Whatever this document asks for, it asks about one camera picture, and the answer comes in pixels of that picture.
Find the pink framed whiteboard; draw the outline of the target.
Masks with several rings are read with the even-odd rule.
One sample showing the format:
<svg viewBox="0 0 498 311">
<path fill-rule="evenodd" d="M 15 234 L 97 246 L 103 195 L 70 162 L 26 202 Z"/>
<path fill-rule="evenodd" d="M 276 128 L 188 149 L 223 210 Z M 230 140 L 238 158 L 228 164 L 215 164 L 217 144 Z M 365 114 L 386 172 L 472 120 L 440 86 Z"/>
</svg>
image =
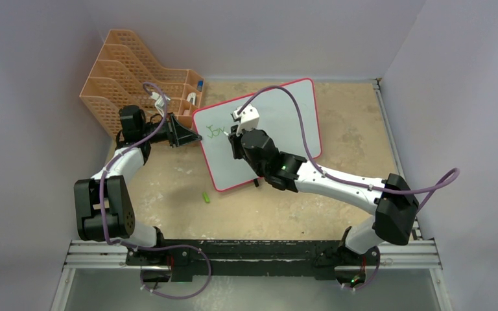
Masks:
<svg viewBox="0 0 498 311">
<path fill-rule="evenodd" d="M 313 158 L 320 157 L 322 142 L 314 82 L 303 78 L 283 85 L 293 95 L 273 89 L 259 94 L 251 105 L 258 111 L 258 129 L 266 131 L 275 145 L 284 152 L 305 156 L 308 146 Z M 244 160 L 233 158 L 231 145 L 222 131 L 235 125 L 231 113 L 241 107 L 249 95 L 198 109 L 193 126 L 199 135 L 204 159 L 215 190 L 224 192 L 251 183 L 257 175 Z"/>
</svg>

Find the green marker cap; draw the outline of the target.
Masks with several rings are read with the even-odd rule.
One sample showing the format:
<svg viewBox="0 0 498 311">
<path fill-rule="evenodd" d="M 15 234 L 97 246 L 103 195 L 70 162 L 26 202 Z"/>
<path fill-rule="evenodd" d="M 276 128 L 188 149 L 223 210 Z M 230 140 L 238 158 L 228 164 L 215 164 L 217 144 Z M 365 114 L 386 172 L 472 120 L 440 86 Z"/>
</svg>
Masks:
<svg viewBox="0 0 498 311">
<path fill-rule="evenodd" d="M 206 192 L 203 192 L 202 193 L 202 196 L 203 196 L 203 199 L 206 203 L 210 203 L 210 199 L 209 199 L 209 196 Z"/>
</svg>

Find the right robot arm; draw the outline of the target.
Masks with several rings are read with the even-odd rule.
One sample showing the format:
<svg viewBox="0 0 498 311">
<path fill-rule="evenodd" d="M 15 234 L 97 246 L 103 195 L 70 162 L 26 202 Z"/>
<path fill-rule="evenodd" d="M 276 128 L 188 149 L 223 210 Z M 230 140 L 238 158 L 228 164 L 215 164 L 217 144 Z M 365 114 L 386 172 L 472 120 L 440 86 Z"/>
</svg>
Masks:
<svg viewBox="0 0 498 311">
<path fill-rule="evenodd" d="M 353 264 L 382 242 L 408 244 L 419 203 L 412 194 L 399 194 L 409 189 L 401 176 L 370 178 L 372 189 L 357 187 L 357 176 L 347 174 L 348 182 L 340 183 L 320 173 L 309 159 L 279 151 L 263 130 L 239 130 L 234 125 L 228 140 L 234 159 L 245 160 L 273 188 L 333 198 L 370 215 L 359 225 L 345 230 L 338 246 L 343 262 Z"/>
</svg>

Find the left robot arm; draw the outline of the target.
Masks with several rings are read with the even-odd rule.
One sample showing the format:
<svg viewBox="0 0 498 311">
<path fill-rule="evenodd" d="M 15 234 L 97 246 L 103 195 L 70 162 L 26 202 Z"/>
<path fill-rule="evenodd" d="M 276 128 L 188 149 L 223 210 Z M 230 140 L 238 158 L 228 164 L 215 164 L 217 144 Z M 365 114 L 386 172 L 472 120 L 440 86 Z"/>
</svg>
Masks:
<svg viewBox="0 0 498 311">
<path fill-rule="evenodd" d="M 121 108 L 119 121 L 112 159 L 92 177 L 74 184 L 77 232 L 81 240 L 142 249 L 143 258 L 158 265 L 167 258 L 163 233 L 136 220 L 128 182 L 148 161 L 153 143 L 167 141 L 180 147 L 197 143 L 202 136 L 172 113 L 158 123 L 149 122 L 136 105 Z"/>
</svg>

